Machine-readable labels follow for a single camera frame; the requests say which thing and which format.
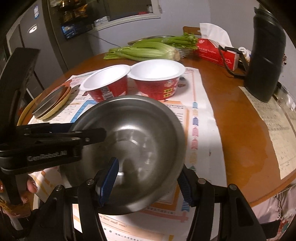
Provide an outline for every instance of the round wooden table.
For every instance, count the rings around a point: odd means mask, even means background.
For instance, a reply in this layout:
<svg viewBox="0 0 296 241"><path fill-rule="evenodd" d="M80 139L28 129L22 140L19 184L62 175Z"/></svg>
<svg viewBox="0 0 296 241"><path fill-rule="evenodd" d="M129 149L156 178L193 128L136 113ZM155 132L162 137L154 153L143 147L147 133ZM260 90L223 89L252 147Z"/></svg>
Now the round wooden table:
<svg viewBox="0 0 296 241"><path fill-rule="evenodd" d="M115 64L132 65L131 60L103 60L94 56L57 79L40 98L64 83L72 75L105 68ZM251 206L255 206L280 192L296 178L296 170L280 179L276 155L266 124L238 86L243 81L234 79L225 68L195 56L181 63L200 71L202 82L211 102L221 135L227 183L236 184ZM32 117L32 108L23 124Z"/></svg>

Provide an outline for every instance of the yellow plate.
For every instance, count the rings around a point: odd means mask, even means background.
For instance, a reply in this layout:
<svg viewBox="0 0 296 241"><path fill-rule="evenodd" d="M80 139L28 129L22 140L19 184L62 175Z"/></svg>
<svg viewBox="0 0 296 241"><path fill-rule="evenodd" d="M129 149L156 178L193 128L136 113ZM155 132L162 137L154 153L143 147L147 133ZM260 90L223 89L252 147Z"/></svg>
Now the yellow plate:
<svg viewBox="0 0 296 241"><path fill-rule="evenodd" d="M38 118L38 120L45 120L51 117L55 112L57 112L60 108L62 108L62 106L67 102L70 94L71 94L71 87L69 87L69 89L61 97L60 101L49 112L45 113L43 116Z"/></svg>
<svg viewBox="0 0 296 241"><path fill-rule="evenodd" d="M23 122L25 116L27 115L27 113L29 112L29 110L31 109L31 107L36 103L37 99L38 99L40 96L41 96L41 94L38 95L35 99L33 99L33 100L32 100L32 101L26 106L26 108L22 111L22 114L20 115L20 118L19 118L19 120L18 120L18 122L17 122L17 126L22 125L22 122Z"/></svg>

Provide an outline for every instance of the finger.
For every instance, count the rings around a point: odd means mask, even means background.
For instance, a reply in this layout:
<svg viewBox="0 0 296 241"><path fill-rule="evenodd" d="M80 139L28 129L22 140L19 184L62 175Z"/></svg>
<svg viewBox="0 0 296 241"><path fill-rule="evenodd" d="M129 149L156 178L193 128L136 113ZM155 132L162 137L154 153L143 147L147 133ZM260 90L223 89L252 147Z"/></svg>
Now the finger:
<svg viewBox="0 0 296 241"><path fill-rule="evenodd" d="M7 214L9 216L10 219L12 218L25 218L30 216L31 211L30 210L24 210L21 214L19 213L9 213L5 210L3 210L3 213Z"/></svg>
<svg viewBox="0 0 296 241"><path fill-rule="evenodd" d="M27 189L29 192L31 193L35 193L37 192L37 186L33 180L32 177L29 176L28 180L27 180Z"/></svg>
<svg viewBox="0 0 296 241"><path fill-rule="evenodd" d="M30 196L32 196L33 193L30 191L25 191L21 194L22 203L27 203L29 201Z"/></svg>

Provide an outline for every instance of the stainless steel refrigerator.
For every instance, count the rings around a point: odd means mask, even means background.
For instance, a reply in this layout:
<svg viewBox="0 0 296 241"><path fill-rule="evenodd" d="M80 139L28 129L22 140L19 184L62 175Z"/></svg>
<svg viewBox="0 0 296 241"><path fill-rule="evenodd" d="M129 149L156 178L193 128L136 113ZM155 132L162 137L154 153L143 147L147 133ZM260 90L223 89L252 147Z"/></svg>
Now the stainless steel refrigerator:
<svg viewBox="0 0 296 241"><path fill-rule="evenodd" d="M40 49L28 89L35 98L69 69L93 56L87 33L66 39L48 0L37 0L24 14L8 44Z"/></svg>

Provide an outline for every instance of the wooden chair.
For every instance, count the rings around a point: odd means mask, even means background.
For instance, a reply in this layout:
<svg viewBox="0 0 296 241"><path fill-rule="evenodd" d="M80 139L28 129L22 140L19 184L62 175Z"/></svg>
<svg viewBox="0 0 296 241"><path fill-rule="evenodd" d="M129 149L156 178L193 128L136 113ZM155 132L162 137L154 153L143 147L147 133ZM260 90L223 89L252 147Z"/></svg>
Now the wooden chair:
<svg viewBox="0 0 296 241"><path fill-rule="evenodd" d="M187 27L187 26L184 26L183 27L183 32L184 33L189 33L189 34L194 34L194 35L201 35L200 34L200 28L198 27Z"/></svg>

